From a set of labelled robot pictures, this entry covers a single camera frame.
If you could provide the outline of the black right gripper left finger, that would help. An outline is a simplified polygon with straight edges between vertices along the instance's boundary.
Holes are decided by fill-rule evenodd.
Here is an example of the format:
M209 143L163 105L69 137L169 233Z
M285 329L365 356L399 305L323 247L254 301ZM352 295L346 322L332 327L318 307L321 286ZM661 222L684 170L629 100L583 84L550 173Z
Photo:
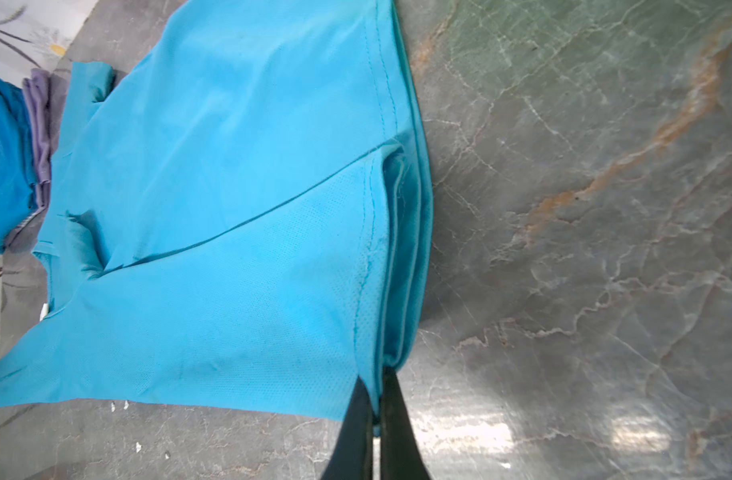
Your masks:
M372 480L373 433L374 417L369 393L358 377L321 480Z

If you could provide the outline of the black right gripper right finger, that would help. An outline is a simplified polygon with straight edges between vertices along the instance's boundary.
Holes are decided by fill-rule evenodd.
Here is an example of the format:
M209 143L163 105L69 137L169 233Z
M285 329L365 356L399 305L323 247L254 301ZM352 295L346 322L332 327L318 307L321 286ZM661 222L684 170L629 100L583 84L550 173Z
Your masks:
M380 399L380 478L382 480L430 480L423 462L396 371L383 369Z

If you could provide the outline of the light blue t shirt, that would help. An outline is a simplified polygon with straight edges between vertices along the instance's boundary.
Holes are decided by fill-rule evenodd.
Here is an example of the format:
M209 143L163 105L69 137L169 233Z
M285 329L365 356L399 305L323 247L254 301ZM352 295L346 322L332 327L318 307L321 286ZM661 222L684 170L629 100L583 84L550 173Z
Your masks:
M52 179L0 407L339 420L406 361L433 199L392 2L183 4L121 81L73 65Z

